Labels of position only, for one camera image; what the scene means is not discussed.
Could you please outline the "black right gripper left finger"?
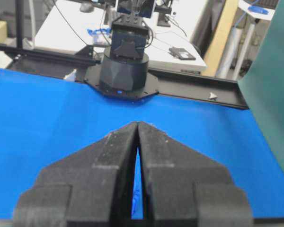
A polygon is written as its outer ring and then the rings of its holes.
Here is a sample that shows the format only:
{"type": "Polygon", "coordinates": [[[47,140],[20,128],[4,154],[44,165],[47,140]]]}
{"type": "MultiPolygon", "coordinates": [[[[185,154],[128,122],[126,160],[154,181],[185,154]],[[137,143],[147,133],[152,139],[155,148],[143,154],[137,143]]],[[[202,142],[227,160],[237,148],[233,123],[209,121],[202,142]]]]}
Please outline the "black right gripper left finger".
{"type": "Polygon", "coordinates": [[[62,158],[22,193],[15,227],[120,226],[131,216],[138,123],[62,158]]]}

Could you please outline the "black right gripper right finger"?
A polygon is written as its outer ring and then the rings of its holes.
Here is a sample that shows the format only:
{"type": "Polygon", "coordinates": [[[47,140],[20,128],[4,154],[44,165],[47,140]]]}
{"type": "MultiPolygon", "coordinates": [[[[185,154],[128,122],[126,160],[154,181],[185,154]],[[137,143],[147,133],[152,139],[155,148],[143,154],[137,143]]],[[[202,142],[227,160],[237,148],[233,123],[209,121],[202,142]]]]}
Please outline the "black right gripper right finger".
{"type": "Polygon", "coordinates": [[[138,133],[153,226],[253,226],[247,196],[224,165],[145,122],[138,133]]]}

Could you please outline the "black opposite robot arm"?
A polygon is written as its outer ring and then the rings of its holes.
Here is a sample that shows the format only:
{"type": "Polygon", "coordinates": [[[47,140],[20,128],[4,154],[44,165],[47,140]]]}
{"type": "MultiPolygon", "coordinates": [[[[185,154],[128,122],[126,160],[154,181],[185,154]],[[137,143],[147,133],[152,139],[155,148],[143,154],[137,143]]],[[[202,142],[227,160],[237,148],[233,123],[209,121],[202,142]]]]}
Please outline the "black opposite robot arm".
{"type": "MultiPolygon", "coordinates": [[[[105,1],[120,16],[100,65],[85,81],[102,94],[156,93],[148,72],[152,0],[105,1]]],[[[14,210],[15,227],[250,227],[228,169],[145,122],[131,122],[42,169],[14,210]]]]}

